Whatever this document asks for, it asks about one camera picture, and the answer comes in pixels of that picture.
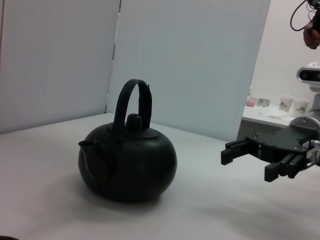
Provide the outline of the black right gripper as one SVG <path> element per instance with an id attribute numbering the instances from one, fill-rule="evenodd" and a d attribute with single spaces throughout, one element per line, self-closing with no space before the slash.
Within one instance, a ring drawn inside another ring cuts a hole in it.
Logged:
<path id="1" fill-rule="evenodd" d="M 310 127 L 290 125 L 275 132 L 257 133 L 245 139 L 228 142 L 221 151 L 221 164 L 228 165 L 234 159 L 252 155 L 269 164 L 264 167 L 264 180 L 272 182 L 279 176 L 294 179 L 307 167 L 304 146 L 316 138 L 316 130 Z"/>

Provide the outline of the person's hand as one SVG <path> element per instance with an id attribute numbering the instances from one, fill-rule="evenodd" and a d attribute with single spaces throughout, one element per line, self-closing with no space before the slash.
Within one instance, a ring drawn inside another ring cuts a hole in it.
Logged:
<path id="1" fill-rule="evenodd" d="M 303 30 L 303 40 L 305 45 L 315 50 L 320 46 L 320 33 L 313 28 L 313 23 L 309 22 Z"/>

